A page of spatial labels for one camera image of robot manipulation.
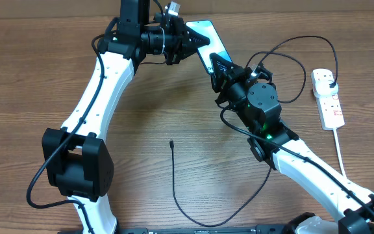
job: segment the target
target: wooden surface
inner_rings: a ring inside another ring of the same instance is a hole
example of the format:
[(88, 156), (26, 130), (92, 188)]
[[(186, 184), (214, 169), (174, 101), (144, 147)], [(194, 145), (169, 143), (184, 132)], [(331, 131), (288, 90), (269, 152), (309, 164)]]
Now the wooden surface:
[[(170, 0), (159, 0), (162, 6)], [(181, 14), (374, 10), (374, 0), (176, 0)], [(119, 15), (120, 0), (0, 0), (0, 19)], [(151, 1), (151, 15), (158, 7)]]
[[(25, 191), (43, 163), (43, 132), (59, 128), (80, 100), (95, 64), (90, 41), (110, 19), (0, 20), (0, 233), (55, 233), (81, 226), (72, 205), (33, 209)], [(355, 183), (374, 191), (374, 12), (184, 19), (211, 19), (242, 66), (254, 52), (293, 36), (316, 34), (333, 42), (346, 121), (338, 131), (345, 169)], [(308, 75), (314, 68), (334, 71), (330, 47), (321, 40), (290, 42), (280, 51), (298, 58)], [(265, 65), (274, 73), (279, 97), (293, 98), (303, 81), (300, 67), (274, 56)], [(282, 105), (282, 118), (338, 170), (332, 133), (321, 129), (307, 78), (301, 97)], [(268, 167), (255, 160), (245, 136), (220, 121), (216, 97), (197, 55), (178, 66), (140, 67), (119, 101), (106, 142), (115, 164), (108, 194), (123, 227), (197, 227), (177, 210), (171, 195), (169, 139), (175, 141), (179, 203), (198, 221), (226, 219), (260, 186)], [(242, 126), (233, 114), (227, 119)], [(64, 199), (45, 173), (32, 198), (37, 203)], [(255, 200), (225, 226), (287, 222), (305, 211), (330, 218), (299, 185), (273, 172)]]

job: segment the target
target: robotic arm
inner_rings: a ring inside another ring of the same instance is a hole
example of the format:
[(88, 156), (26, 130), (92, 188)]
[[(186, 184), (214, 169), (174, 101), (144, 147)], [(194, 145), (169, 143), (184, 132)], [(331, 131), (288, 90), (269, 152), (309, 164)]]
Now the robotic arm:
[[(207, 37), (184, 24), (183, 19), (178, 17), (178, 8), (178, 4), (171, 3), (166, 7), (165, 14), (156, 14), (155, 22), (160, 26), (155, 27), (148, 26), (149, 0), (122, 0), (121, 18), (111, 22), (105, 37), (98, 43), (105, 76), (83, 124), (75, 134), (72, 133), (102, 79), (99, 59), (88, 87), (71, 116), (61, 129), (47, 129), (44, 133), (42, 146), (46, 160), (67, 137), (71, 137), (67, 146), (47, 165), (47, 175), (50, 184), (58, 187), (62, 195), (84, 204), (87, 217), (80, 205), (75, 204), (83, 223), (83, 233), (113, 234), (119, 231), (118, 220), (110, 210), (107, 196), (114, 165), (105, 145), (106, 134), (119, 98), (146, 54), (165, 54), (167, 65), (178, 64), (196, 53), (198, 47), (210, 43)], [(275, 85), (258, 82), (259, 79), (271, 80), (272, 73), (263, 64), (253, 70), (242, 68), (217, 54), (211, 54), (210, 58), (214, 68), (211, 85), (214, 92), (219, 93), (216, 103), (229, 102), (221, 117), (227, 109), (236, 112), (249, 130), (248, 143), (256, 159), (265, 161), (274, 170), (300, 184), (338, 222), (337, 226), (322, 220), (323, 225), (316, 227), (312, 222), (300, 220), (293, 226), (283, 226), (282, 230), (289, 229), (294, 233), (304, 233), (304, 230), (322, 231), (315, 233), (371, 233), (368, 222), (374, 222), (374, 217), (347, 195), (335, 180), (310, 162), (320, 165), (373, 210), (374, 193), (341, 176), (284, 124), (280, 118), (281, 106), (277, 101)], [(81, 148), (81, 156), (73, 153), (76, 148)], [(92, 230), (84, 222), (87, 218)]]

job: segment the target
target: wooden floor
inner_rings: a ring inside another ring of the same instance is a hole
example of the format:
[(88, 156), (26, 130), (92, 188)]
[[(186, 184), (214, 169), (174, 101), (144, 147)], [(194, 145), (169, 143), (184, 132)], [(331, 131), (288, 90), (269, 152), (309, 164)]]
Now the wooden floor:
[[(25, 191), (43, 163), (41, 138), (70, 115), (92, 76), (91, 39), (111, 18), (0, 20), (0, 233), (56, 233), (81, 223), (72, 205), (29, 207)], [(233, 14), (211, 19), (233, 61), (242, 66), (257, 51), (306, 34), (335, 46), (340, 100), (346, 125), (338, 130), (347, 176), (374, 191), (374, 12)], [(282, 118), (323, 160), (338, 168), (330, 131), (323, 131), (309, 74), (334, 71), (330, 47), (302, 39), (281, 47), (306, 67), (301, 97), (282, 105)], [(162, 57), (146, 61), (161, 62)], [(271, 56), (281, 99), (293, 98), (303, 73), (293, 61)], [(171, 194), (175, 142), (176, 191), (191, 217), (215, 224), (229, 217), (263, 182), (268, 166), (255, 160), (246, 137), (226, 127), (197, 55), (177, 66), (142, 65), (124, 91), (110, 123), (107, 146), (115, 164), (109, 191), (121, 226), (197, 227), (178, 211)], [(240, 126), (233, 114), (228, 120)], [(32, 193), (36, 203), (63, 200), (44, 173)], [(261, 193), (225, 226), (287, 222), (305, 212), (330, 218), (291, 179), (273, 172)]]

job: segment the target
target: white power strip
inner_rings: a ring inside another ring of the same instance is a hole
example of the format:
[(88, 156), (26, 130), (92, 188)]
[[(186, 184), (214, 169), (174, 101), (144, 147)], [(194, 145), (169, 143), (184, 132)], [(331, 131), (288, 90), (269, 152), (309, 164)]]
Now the white power strip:
[(314, 95), (319, 88), (323, 90), (323, 93), (329, 93), (329, 95), (321, 95), (321, 97), (316, 97), (319, 118), (321, 120), (321, 126), (323, 129), (332, 130), (334, 133), (340, 169), (342, 171), (342, 175), (346, 177), (342, 155), (340, 153), (340, 144), (337, 136), (337, 128), (344, 125), (344, 118), (338, 95), (335, 92), (335, 89), (333, 90), (332, 88), (329, 88), (329, 81), (334, 80), (332, 72), (327, 69), (315, 69), (311, 73), (311, 80)]

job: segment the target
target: smartphone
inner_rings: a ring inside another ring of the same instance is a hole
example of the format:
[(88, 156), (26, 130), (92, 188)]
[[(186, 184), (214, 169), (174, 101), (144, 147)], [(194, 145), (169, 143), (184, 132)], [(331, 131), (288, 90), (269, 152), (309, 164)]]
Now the smartphone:
[(217, 53), (225, 60), (232, 62), (231, 57), (227, 53), (223, 42), (221, 42), (213, 23), (210, 20), (191, 21), (186, 23), (187, 27), (191, 28), (195, 32), (202, 34), (210, 39), (210, 44), (202, 46), (198, 49), (201, 62), (205, 67), (205, 70), (210, 75), (214, 73), (212, 61), (210, 61), (210, 54)]

